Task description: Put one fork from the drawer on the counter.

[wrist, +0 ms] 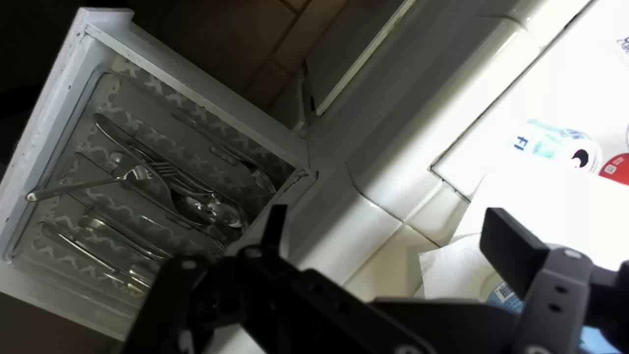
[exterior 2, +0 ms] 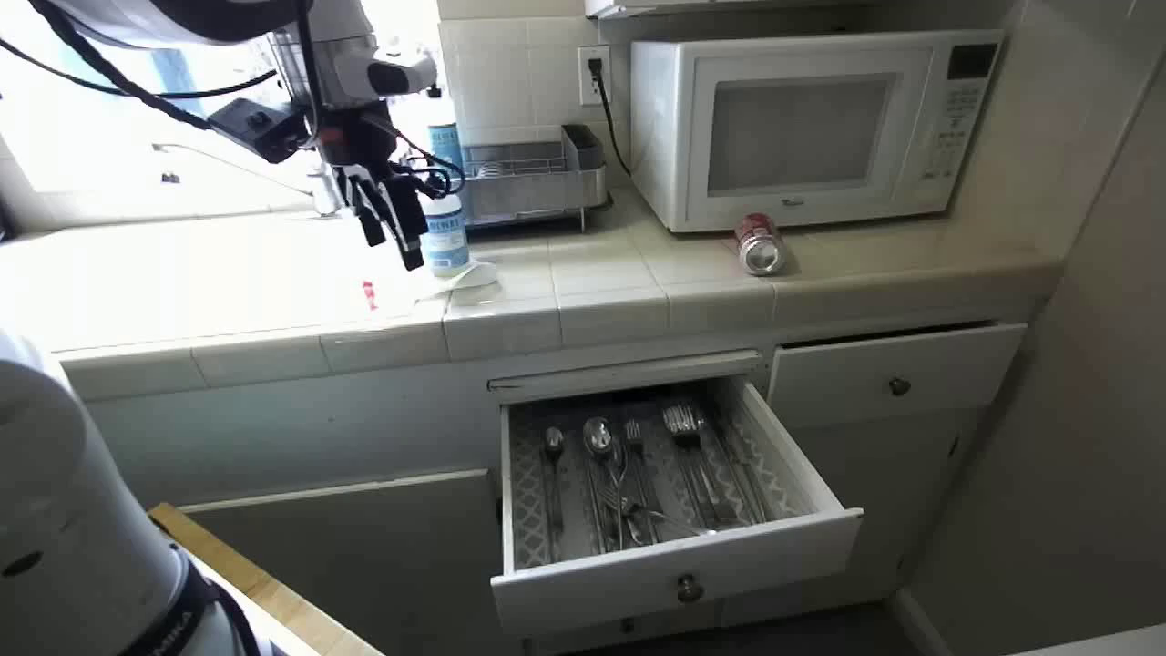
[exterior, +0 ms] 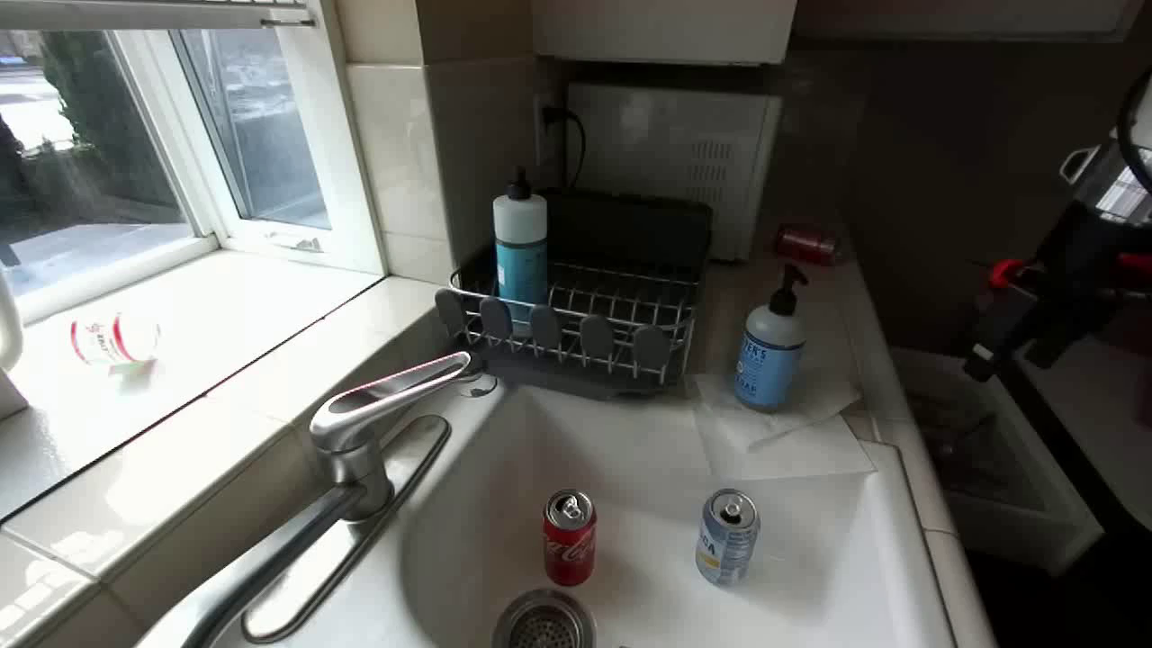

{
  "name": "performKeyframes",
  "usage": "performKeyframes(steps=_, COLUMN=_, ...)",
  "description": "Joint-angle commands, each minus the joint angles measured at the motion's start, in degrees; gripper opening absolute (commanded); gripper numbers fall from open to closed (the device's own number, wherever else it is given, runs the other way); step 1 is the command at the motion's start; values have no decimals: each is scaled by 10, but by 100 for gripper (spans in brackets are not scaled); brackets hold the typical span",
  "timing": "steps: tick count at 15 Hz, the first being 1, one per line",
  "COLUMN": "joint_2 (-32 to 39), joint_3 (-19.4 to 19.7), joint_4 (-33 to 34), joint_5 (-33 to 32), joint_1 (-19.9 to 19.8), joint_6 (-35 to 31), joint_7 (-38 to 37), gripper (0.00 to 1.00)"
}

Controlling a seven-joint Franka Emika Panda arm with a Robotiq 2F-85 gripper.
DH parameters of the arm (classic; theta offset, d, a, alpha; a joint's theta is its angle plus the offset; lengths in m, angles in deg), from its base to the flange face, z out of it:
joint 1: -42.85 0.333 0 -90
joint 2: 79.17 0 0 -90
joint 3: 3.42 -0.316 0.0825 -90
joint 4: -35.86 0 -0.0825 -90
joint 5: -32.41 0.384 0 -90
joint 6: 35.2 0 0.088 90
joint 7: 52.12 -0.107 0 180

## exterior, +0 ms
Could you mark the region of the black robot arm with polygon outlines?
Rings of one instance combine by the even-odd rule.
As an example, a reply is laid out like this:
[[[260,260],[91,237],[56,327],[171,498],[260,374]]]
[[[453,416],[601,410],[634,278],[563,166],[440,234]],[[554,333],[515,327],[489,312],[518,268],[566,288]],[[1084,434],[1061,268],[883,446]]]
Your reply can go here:
[[[1035,254],[1000,260],[986,280],[967,374],[994,379],[1017,352],[1053,368],[1072,340],[1100,332],[1125,303],[1149,300],[1152,248],[1152,69],[1125,90],[1111,138],[1061,160],[1070,204]]]

